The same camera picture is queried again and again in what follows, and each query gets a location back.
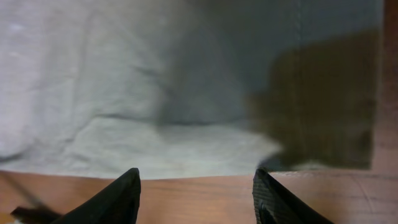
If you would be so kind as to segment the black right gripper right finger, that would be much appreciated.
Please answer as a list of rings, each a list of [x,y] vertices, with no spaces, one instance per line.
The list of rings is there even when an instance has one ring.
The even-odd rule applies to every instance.
[[[273,178],[256,169],[252,196],[257,224],[333,224]]]

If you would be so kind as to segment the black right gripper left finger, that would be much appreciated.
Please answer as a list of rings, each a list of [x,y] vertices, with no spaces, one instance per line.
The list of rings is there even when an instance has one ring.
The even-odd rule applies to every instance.
[[[52,224],[136,224],[140,195],[139,169],[131,168]]]

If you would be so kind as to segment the light green shorts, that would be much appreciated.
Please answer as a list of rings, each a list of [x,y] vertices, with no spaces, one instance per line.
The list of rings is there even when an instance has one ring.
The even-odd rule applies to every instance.
[[[1,169],[369,169],[384,3],[1,2]]]

